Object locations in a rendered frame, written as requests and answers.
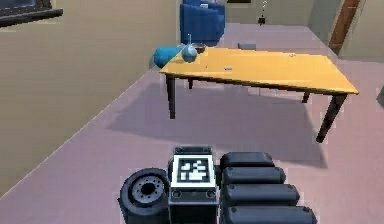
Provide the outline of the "dark framed wall picture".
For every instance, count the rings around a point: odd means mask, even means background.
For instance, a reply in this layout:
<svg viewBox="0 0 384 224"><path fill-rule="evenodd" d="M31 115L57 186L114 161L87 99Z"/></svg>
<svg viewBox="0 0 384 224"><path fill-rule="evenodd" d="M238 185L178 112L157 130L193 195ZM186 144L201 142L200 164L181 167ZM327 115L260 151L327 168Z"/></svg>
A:
<svg viewBox="0 0 384 224"><path fill-rule="evenodd" d="M51 0L0 0L0 28L62 15L63 9L53 8Z"/></svg>

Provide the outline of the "brown wooden door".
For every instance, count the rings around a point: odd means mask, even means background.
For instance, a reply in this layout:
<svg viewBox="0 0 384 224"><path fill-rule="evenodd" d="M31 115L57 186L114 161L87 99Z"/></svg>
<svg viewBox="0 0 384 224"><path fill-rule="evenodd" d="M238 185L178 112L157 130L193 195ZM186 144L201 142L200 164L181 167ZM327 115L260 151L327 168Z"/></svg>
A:
<svg viewBox="0 0 384 224"><path fill-rule="evenodd" d="M361 0L344 0L328 47L338 55Z"/></svg>

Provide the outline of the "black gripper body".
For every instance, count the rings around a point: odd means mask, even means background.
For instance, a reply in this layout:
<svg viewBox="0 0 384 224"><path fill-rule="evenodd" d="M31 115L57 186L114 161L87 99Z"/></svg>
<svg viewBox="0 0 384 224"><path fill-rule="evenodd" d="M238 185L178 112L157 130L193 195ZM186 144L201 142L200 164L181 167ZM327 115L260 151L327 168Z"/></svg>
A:
<svg viewBox="0 0 384 224"><path fill-rule="evenodd" d="M118 203L125 224L170 224L166 171L145 168L127 178Z"/></svg>

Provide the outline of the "blue cylindrical cushion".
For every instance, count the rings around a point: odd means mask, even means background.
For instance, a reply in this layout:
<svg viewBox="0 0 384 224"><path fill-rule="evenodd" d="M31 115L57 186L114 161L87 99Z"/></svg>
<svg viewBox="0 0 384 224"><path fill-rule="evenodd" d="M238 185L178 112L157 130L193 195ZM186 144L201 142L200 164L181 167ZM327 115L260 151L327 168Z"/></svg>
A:
<svg viewBox="0 0 384 224"><path fill-rule="evenodd" d="M162 46L162 47L157 48L153 54L154 64L159 68L163 68L183 48L184 48L183 45L180 45L180 46Z"/></svg>

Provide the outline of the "yellow wooden table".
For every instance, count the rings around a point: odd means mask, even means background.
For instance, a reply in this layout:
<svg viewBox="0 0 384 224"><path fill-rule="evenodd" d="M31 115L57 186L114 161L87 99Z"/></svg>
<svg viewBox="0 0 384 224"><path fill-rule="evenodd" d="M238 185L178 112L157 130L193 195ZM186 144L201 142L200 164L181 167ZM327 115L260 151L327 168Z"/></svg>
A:
<svg viewBox="0 0 384 224"><path fill-rule="evenodd" d="M175 81L206 81L301 92L307 102L312 94L331 97L316 137L321 143L344 101L359 91L324 55L207 47L192 63L173 57L160 72L166 77L169 117L175 112Z"/></svg>

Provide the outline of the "blue round vase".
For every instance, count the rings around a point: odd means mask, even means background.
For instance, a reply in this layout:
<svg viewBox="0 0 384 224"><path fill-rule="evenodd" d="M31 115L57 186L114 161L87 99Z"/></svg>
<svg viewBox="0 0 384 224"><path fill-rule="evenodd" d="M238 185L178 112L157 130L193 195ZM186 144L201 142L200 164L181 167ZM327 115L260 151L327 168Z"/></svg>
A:
<svg viewBox="0 0 384 224"><path fill-rule="evenodd" d="M181 51L182 59L187 63L192 63L197 58L197 50L194 48L192 44L192 35L188 35L188 43L185 45L185 47Z"/></svg>

